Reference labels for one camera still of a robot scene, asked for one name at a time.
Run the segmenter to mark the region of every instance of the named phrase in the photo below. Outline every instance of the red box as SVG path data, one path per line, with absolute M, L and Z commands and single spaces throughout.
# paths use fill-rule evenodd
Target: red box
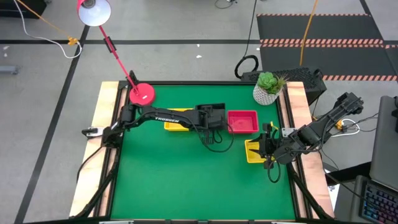
M 234 134 L 252 134 L 259 131 L 259 120 L 255 110 L 229 110 L 227 117 Z

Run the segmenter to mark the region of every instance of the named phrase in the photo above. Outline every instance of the desk lamp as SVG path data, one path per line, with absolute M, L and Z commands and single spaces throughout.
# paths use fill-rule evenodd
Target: desk lamp
M 130 77 L 127 70 L 124 68 L 122 61 L 120 61 L 116 48 L 112 43 L 110 37 L 108 37 L 102 28 L 102 25 L 108 21 L 111 17 L 111 5 L 107 0 L 78 0 L 77 1 L 77 13 L 82 23 L 88 26 L 98 26 L 101 33 L 104 35 L 104 40 L 108 46 L 108 50 L 113 53 L 120 67 L 122 68 L 127 80 L 132 86 L 129 93 L 131 103 L 138 105 L 150 105 L 155 100 L 155 90 L 150 84 L 140 83 L 137 84 L 137 80 L 134 77 Z

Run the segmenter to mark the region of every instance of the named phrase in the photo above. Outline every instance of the lamp shade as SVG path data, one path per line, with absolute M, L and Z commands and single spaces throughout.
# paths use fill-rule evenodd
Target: lamp shade
M 111 5 L 107 0 L 78 0 L 77 13 L 88 26 L 100 26 L 111 17 Z

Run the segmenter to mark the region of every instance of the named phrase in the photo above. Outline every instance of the wooden table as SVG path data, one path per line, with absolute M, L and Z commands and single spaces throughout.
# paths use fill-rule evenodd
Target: wooden table
M 98 101 L 93 117 L 93 127 L 107 127 L 111 125 L 112 115 L 114 111 L 116 94 L 118 92 L 119 82 L 103 82 L 98 95 Z M 126 89 L 123 90 L 121 95 L 121 102 L 126 99 Z M 290 107 L 294 119 L 294 125 L 296 128 L 303 126 L 304 124 L 311 123 L 311 114 L 308 107 L 307 98 L 305 96 L 305 90 L 302 82 L 288 82 L 287 92 L 289 94 Z M 280 96 L 280 104 L 282 108 L 282 116 L 284 117 L 285 127 L 289 127 L 288 115 L 286 110 L 286 102 L 283 94 Z M 101 138 L 93 138 L 88 140 L 86 145 L 86 151 L 83 160 L 90 156 L 101 144 Z M 99 182 L 101 171 L 103 168 L 105 156 L 105 147 L 95 155 L 80 172 L 80 178 L 77 183 L 75 196 L 73 198 L 72 207 L 70 210 L 70 216 L 79 213 L 87 202 L 91 199 L 92 195 L 96 192 Z M 112 161 L 109 163 L 108 170 L 112 166 Z M 307 182 L 307 188 L 327 212 L 327 214 L 334 217 L 333 208 L 329 197 L 329 191 L 326 184 L 325 174 L 323 172 L 322 160 L 318 153 L 309 153 L 302 155 L 303 169 L 305 173 L 305 180 Z M 300 216 L 306 217 L 305 207 L 303 202 L 303 196 L 301 191 L 296 186 L 298 206 L 300 210 Z M 101 208 L 99 215 L 105 215 L 105 210 L 108 202 L 109 186 L 103 194 L 101 200 Z

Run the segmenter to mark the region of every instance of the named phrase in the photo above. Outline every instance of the white planter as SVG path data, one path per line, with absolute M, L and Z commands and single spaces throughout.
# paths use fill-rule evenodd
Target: white planter
M 268 94 L 264 89 L 256 84 L 253 90 L 253 98 L 260 105 L 270 105 L 278 98 L 280 91 L 282 91 L 282 89 L 280 89 L 275 95 Z

